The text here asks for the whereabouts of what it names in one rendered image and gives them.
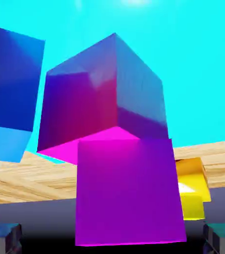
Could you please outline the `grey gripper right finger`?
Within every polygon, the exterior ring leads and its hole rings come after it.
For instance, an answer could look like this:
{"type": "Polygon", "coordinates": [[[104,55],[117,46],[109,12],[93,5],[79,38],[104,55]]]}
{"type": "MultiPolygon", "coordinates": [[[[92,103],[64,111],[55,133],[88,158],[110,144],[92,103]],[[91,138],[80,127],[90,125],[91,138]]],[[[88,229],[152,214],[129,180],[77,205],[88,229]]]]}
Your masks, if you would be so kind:
{"type": "Polygon", "coordinates": [[[203,254],[225,254],[225,223],[205,224],[203,235],[203,254]]]}

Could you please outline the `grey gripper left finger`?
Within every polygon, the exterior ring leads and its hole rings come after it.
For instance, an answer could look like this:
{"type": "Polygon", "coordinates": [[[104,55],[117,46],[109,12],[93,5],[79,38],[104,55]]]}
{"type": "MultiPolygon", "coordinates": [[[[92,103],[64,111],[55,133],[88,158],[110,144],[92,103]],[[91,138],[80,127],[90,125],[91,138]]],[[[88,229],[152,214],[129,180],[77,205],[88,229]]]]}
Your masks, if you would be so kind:
{"type": "Polygon", "coordinates": [[[21,237],[19,223],[0,223],[0,254],[22,254],[21,237]]]}

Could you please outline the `small yellow cube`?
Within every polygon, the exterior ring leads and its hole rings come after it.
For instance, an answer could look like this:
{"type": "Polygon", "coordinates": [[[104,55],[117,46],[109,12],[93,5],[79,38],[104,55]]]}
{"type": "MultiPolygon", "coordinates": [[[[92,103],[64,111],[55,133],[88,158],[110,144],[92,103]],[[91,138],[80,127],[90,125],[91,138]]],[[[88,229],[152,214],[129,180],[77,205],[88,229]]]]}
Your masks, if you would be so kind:
{"type": "Polygon", "coordinates": [[[204,203],[211,201],[211,195],[201,158],[179,159],[175,164],[183,219],[204,219],[204,203]]]}

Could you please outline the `small magenta cube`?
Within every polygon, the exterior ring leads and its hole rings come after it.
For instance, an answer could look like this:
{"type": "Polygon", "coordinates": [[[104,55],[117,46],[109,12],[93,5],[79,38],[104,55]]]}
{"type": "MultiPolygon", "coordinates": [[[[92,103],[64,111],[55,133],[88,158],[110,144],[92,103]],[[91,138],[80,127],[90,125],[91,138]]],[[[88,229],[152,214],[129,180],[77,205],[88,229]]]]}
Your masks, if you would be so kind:
{"type": "Polygon", "coordinates": [[[112,127],[37,151],[77,165],[75,244],[115,246],[186,241],[172,141],[166,128],[131,134],[112,127]]]}

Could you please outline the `large blue box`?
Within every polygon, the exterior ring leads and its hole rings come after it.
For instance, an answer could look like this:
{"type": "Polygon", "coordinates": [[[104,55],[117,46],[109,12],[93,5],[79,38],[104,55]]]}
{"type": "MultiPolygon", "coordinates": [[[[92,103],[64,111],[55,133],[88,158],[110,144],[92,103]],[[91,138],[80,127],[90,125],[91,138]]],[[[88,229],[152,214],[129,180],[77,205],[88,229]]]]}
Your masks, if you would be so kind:
{"type": "Polygon", "coordinates": [[[0,161],[19,163],[33,132],[45,41],[0,28],[0,161]]]}

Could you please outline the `large purple box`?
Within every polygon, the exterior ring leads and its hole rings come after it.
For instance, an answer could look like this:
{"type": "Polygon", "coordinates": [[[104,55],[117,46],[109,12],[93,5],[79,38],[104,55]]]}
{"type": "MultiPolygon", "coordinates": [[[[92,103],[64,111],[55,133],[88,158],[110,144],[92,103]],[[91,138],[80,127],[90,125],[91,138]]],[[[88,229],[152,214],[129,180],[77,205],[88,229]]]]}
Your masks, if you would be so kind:
{"type": "Polygon", "coordinates": [[[116,33],[47,72],[37,150],[112,127],[169,135],[161,79],[116,33]]]}

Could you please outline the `large cyan box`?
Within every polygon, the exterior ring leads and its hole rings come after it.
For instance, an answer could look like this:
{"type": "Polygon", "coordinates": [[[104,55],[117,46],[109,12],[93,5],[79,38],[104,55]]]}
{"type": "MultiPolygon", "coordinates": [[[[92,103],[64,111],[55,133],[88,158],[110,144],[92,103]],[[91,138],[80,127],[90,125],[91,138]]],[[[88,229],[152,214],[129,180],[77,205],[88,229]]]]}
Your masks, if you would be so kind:
{"type": "Polygon", "coordinates": [[[43,71],[117,33],[162,79],[174,147],[225,141],[225,0],[0,0],[46,41],[43,71]]]}

